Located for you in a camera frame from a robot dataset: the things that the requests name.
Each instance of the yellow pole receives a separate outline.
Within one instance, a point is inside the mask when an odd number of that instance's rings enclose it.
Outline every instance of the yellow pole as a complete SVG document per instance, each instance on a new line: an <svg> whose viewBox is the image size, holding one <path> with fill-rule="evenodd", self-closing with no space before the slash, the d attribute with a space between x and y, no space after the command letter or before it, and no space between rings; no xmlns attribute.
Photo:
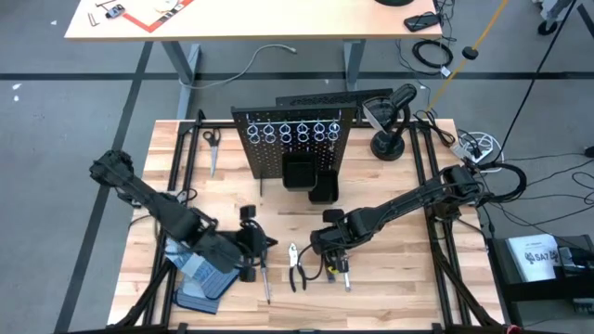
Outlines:
<svg viewBox="0 0 594 334"><path fill-rule="evenodd" d="M502 0L501 1L501 4L497 8L497 11L495 12L495 14L493 14L493 18L491 18L491 21L489 22L489 24L484 29L483 34L481 34L481 37L479 37L479 39L476 41L476 43L472 47L473 50L476 50L479 47L479 45L481 45L481 43L483 42L484 38L489 34L489 32L491 31L491 28L493 28L493 25L495 24L495 22L499 18L499 14L501 14L501 12L503 11L503 8L505 8L505 6L508 4L508 1L509 0ZM450 74L450 76L447 78L447 80L444 82L444 84L442 84L442 86L437 91L437 94L432 99L431 103L429 104L429 107L427 107L427 109L425 110L426 112L429 112L435 106L435 103L437 103L437 100L444 93L444 91L446 90L447 86L452 82L452 80L456 77L456 75L460 71L462 71L462 69L464 69L464 66L466 65L466 62L467 61L468 60L466 58L464 58L462 60L462 62L452 72L452 74Z"/></svg>

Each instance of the scissors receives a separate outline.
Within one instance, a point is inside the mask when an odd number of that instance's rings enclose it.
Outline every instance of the scissors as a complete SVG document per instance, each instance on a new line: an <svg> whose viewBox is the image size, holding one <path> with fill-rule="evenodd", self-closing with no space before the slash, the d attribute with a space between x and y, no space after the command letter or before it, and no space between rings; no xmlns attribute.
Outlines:
<svg viewBox="0 0 594 334"><path fill-rule="evenodd" d="M211 146L211 178L214 176L216 169L216 158L219 154L219 142L221 141L221 130L214 128L212 131L205 131L202 133L202 138Z"/></svg>

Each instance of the wooden table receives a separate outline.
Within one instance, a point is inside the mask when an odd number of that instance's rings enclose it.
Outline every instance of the wooden table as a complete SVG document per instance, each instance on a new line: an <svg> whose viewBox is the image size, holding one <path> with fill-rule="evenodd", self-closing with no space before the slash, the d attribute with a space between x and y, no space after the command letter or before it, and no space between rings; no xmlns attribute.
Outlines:
<svg viewBox="0 0 594 334"><path fill-rule="evenodd" d="M292 40L347 39L344 44L346 87L356 90L361 58L367 38L438 38L441 27L435 25L420 32L409 32L404 19L434 12L433 0L415 0L407 6L384 6L373 0L194 0L154 32L146 32L119 17L102 18L96 3L105 0L81 0L65 37L73 41L159 41L184 84L195 83L200 59L200 45L193 45L187 59L177 41L198 40ZM120 3L153 10L157 0L119 0ZM88 13L102 20L92 27ZM177 118L187 117L192 90L183 87Z"/></svg>
<svg viewBox="0 0 594 334"><path fill-rule="evenodd" d="M178 121L155 124L142 178L157 190L167 187L178 124ZM439 126L456 133L452 120L440 120ZM219 329L426 329L431 328L431 323L442 322L422 210L387 224L370 242L349 250L352 292L345 292L340 281L329 284L324 275L309 282L307 291L291 291L289 244L294 242L299 249L309 244L310 232L325 226L321 218L323 210L350 211L377 206L419 185L409 135L404 135L407 145L402 158L384 162L370 152L369 140L374 133L372 129L351 130L339 175L340 198L331 206L311 204L306 193L288 192L279 179L264 180L264 195L260 197L260 181L252 178L235 129L222 130L216 173L211 179L211 152L200 137L191 183L198 196L190 205L218 218L221 229L233 230L239 227L239 207L257 206L257 221L268 236L278 240L278 245L269 252L272 303L266 303L264 286L258 276L256 283L236 282L224 295L217 315L174 305L171 328L186 322L190 328ZM187 155L188 141L182 157ZM441 167L458 163L437 138L433 142ZM420 146L425 147L422 136ZM181 165L185 166L186 162L182 160ZM424 166L429 177L427 161ZM478 225L474 209L461 209L466 222ZM146 212L138 210L135 217L143 214ZM156 247L152 224L147 219L130 229L110 323L127 313L149 282ZM503 321L483 236L460 224L454 224L453 231L464 282L487 312L497 321ZM319 257L310 251L303 257L305 270L311 276L317 270ZM454 290L449 283L448 290L452 310L457 310ZM157 299L156 319L161 313L162 294L161 291L161 298ZM453 313L454 319L459 319L459 313Z"/></svg>

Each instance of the lamp base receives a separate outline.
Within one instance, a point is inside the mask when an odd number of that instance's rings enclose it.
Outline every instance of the lamp base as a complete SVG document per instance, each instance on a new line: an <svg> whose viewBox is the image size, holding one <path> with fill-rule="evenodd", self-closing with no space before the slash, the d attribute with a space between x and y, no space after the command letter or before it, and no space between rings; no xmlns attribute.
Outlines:
<svg viewBox="0 0 594 334"><path fill-rule="evenodd" d="M378 132L371 139L371 152L383 161L395 161L405 151L405 141L395 133Z"/></svg>
<svg viewBox="0 0 594 334"><path fill-rule="evenodd" d="M410 4L413 0L375 0L386 6L404 6Z"/></svg>

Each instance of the pegboard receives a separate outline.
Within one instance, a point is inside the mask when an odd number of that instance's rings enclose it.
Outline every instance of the pegboard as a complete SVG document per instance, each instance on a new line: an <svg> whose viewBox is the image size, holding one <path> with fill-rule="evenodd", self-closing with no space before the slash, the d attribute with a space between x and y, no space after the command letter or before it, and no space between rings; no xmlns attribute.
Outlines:
<svg viewBox="0 0 594 334"><path fill-rule="evenodd" d="M281 178L282 155L285 152L314 152L317 157L318 170L335 170L338 172L341 168L342 156L346 148L346 142L355 112L355 104L231 109L241 144L252 169L252 175L256 179ZM316 132L314 128L318 121L325 127L325 138L321 141L315 140ZM308 128L308 140L306 142L298 140L299 133L297 128L302 122ZM334 141L329 139L329 128L332 122L336 122L340 126L338 138ZM291 134L290 143L285 143L281 140L280 128L283 124L287 124L290 127L288 131ZM255 140L252 135L248 134L248 129L252 125L257 127L256 134L260 139L257 144L251 142L251 138L252 141ZM276 140L273 143L268 143L265 140L265 128L267 125L274 128ZM282 133L287 133L287 128L284 128Z"/></svg>

